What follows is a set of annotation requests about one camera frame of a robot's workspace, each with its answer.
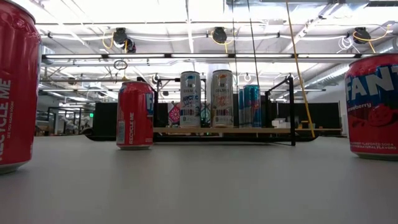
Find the yellow pole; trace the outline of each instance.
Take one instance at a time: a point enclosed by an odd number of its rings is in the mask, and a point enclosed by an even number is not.
[[[302,80],[301,74],[300,74],[299,61],[297,60],[296,44],[294,42],[294,37],[293,37],[292,21],[290,20],[289,0],[286,0],[286,10],[287,10],[287,17],[289,19],[290,36],[292,37],[293,51],[294,51],[294,60],[296,61],[298,79],[300,80],[301,91],[302,91],[303,97],[304,97],[305,109],[307,110],[308,121],[310,122],[311,134],[312,134],[312,137],[315,138],[315,133],[313,132],[313,126],[312,126],[310,110],[308,108],[307,96],[305,95],[304,84],[303,84],[303,80]]]

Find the red soda can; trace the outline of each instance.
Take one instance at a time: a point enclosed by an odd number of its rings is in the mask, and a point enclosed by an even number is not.
[[[359,157],[398,159],[398,54],[353,62],[345,83],[351,151]]]
[[[154,136],[154,92],[145,82],[124,82],[119,90],[118,132],[120,149],[145,149]]]
[[[32,158],[41,48],[33,16],[0,1],[0,174]]]

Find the wooden shelf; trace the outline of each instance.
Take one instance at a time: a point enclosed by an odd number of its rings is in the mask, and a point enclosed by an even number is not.
[[[309,128],[296,131],[311,131]],[[341,131],[340,128],[316,128],[314,131]],[[154,128],[155,133],[290,133],[290,128]]]

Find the soda can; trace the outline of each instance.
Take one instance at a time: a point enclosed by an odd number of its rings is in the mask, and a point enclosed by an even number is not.
[[[119,90],[116,145],[146,149],[154,136],[154,92],[145,82],[124,82]]]
[[[213,72],[211,80],[211,123],[214,128],[234,126],[233,77],[229,70]]]
[[[261,128],[261,100],[258,85],[243,87],[245,127]]]
[[[238,93],[239,97],[239,127],[244,126],[244,104],[243,104],[243,90],[240,89]]]
[[[181,73],[180,126],[182,128],[200,128],[200,90],[198,72]]]
[[[35,20],[0,1],[0,174],[32,158],[42,41]]]
[[[345,84],[351,151],[359,157],[398,159],[398,54],[353,62]]]

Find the white table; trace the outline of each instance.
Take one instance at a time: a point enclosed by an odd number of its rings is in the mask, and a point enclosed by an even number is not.
[[[359,159],[337,138],[120,151],[40,137],[32,161],[0,176],[0,223],[396,224],[398,163]]]

